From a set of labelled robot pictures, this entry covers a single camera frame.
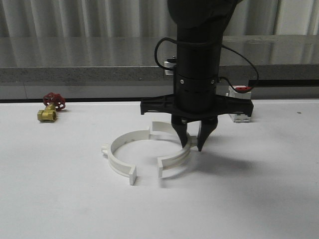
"wire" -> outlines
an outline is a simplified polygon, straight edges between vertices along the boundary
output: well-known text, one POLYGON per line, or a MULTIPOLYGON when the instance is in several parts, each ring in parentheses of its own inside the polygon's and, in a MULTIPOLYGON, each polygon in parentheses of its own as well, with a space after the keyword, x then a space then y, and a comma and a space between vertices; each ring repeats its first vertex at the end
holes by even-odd
POLYGON ((210 45, 214 45, 215 43, 213 42, 203 42, 203 43, 197 43, 197 42, 186 42, 186 41, 177 41, 177 40, 174 40, 172 38, 169 38, 169 37, 164 37, 162 38, 161 40, 158 41, 158 43, 156 44, 155 46, 155 49, 154 49, 154 59, 155 59, 155 62, 156 64, 161 67, 162 69, 164 70, 168 70, 168 71, 173 71, 174 68, 170 68, 170 67, 165 67, 163 66, 159 60, 158 60, 158 49, 160 47, 160 45, 162 44, 162 42, 164 41, 169 41, 171 43, 174 43, 176 45, 181 45, 181 46, 188 46, 188 47, 206 47, 206 46, 210 46, 210 45))
POLYGON ((255 65, 254 65, 253 63, 251 63, 251 61, 248 60, 245 56, 243 56, 243 55, 240 54, 239 52, 237 52, 237 51, 235 51, 235 50, 229 48, 228 46, 225 46, 225 45, 222 44, 221 47, 224 48, 224 49, 226 49, 226 50, 229 50, 229 51, 231 51, 231 52, 233 52, 233 53, 235 53, 235 54, 237 54, 237 55, 239 55, 239 56, 242 57, 245 61, 247 61, 247 62, 251 65, 251 67, 255 70, 255 72, 256 72, 256 82, 255 82, 255 84, 254 84, 251 88, 249 88, 248 90, 246 90, 246 91, 238 91, 238 90, 236 90, 236 89, 233 87, 233 85, 230 83, 230 81, 229 81, 229 79, 228 79, 227 77, 221 76, 221 77, 219 77, 219 79, 220 79, 220 80, 225 80, 225 81, 229 84, 229 86, 230 86, 235 92, 237 92, 237 93, 244 94, 244 93, 248 93, 248 92, 252 91, 252 90, 258 85, 258 83, 259 83, 259 73, 258 73, 258 70, 257 70, 257 68, 255 67, 255 65))

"red valve handle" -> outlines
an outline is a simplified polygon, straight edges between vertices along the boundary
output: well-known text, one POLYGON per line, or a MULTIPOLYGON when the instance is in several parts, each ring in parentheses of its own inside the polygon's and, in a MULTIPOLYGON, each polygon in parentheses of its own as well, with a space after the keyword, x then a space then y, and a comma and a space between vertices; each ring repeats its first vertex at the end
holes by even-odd
POLYGON ((61 111, 65 108, 65 99, 57 93, 49 93, 43 97, 43 103, 45 106, 48 106, 51 103, 54 103, 55 109, 61 111))

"brass valve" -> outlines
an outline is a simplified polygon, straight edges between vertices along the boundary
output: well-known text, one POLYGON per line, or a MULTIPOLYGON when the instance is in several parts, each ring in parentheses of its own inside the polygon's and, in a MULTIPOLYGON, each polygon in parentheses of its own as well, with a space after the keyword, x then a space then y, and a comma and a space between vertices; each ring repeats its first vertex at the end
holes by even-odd
POLYGON ((38 111, 39 121, 56 121, 56 110, 54 103, 49 104, 44 110, 38 111))
POLYGON ((65 108, 65 99, 56 93, 49 93, 43 97, 43 103, 46 106, 44 110, 38 111, 38 120, 56 121, 56 112, 65 108))

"white plastic clamp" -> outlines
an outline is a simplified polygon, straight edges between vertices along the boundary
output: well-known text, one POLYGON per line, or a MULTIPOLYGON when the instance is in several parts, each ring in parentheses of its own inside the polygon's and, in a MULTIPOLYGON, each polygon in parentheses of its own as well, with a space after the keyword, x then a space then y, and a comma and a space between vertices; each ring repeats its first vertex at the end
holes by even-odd
MULTIPOLYGON (((130 185, 134 185, 136 176, 137 176, 137 170, 136 166, 133 164, 128 164, 120 161, 114 156, 114 152, 120 148, 121 146, 137 141, 137 140, 145 140, 150 139, 150 136, 152 135, 152 132, 159 131, 159 132, 166 132, 170 134, 176 134, 175 130, 168 122, 162 122, 162 121, 154 121, 152 122, 152 130, 138 130, 129 132, 126 134, 121 135, 117 139, 115 139, 111 145, 104 144, 102 146, 102 152, 108 156, 109 159, 109 165, 111 168, 119 173, 120 175, 123 175, 125 177, 128 177, 130 179, 130 185)), ((181 149, 180 151, 168 155, 168 156, 161 156, 158 157, 158 173, 159 178, 162 177, 163 170, 171 169, 174 167, 177 167, 184 163, 186 161, 186 157, 190 153, 190 149, 197 144, 197 138, 196 136, 190 136, 187 134, 188 141, 186 146, 181 149)))

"white table surface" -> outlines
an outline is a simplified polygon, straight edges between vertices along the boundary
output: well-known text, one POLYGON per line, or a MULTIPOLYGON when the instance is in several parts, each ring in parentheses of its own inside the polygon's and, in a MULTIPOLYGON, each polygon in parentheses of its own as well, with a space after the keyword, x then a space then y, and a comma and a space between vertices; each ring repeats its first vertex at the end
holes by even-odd
MULTIPOLYGON (((187 165, 157 178, 169 141, 133 142, 115 173, 101 145, 152 119, 139 103, 0 104, 0 239, 318 239, 319 100, 255 101, 252 123, 228 115, 187 165)), ((197 123, 189 124, 196 135, 197 123)))

